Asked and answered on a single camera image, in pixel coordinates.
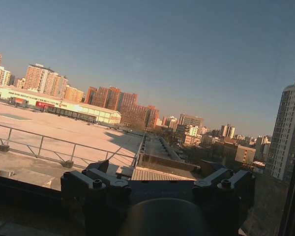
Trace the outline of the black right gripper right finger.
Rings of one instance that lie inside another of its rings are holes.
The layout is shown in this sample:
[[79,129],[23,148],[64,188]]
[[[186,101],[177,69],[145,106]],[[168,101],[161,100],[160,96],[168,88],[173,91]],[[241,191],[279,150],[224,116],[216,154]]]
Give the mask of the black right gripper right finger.
[[255,176],[251,171],[234,171],[206,160],[201,160],[194,171],[202,177],[192,186],[192,194],[196,198],[210,198],[218,190],[234,191],[241,198],[255,197]]

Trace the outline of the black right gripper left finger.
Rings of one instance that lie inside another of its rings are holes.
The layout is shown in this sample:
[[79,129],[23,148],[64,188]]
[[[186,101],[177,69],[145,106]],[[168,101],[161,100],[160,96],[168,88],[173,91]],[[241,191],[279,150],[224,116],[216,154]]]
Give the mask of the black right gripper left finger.
[[130,204],[132,188],[129,181],[107,174],[107,169],[108,161],[101,161],[89,164],[80,172],[65,172],[60,178],[62,203],[82,205],[91,200],[100,204],[105,201]]

